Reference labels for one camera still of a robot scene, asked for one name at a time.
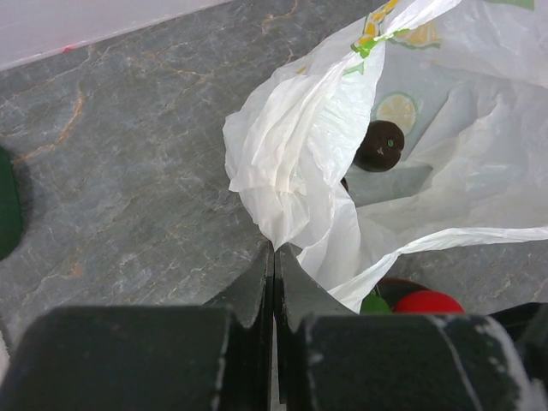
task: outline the plastic bag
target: plastic bag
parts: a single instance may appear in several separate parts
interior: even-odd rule
[[[401,253],[547,239],[547,17],[534,0],[390,0],[227,117],[229,188],[355,311]],[[406,135],[383,174],[351,167],[373,119]]]

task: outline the marble surface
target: marble surface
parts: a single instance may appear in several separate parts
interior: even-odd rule
[[[0,73],[26,232],[0,262],[9,345],[60,304],[201,303],[264,240],[224,173],[224,118],[382,3],[234,0]],[[488,313],[548,300],[546,242],[403,256],[390,271]]]

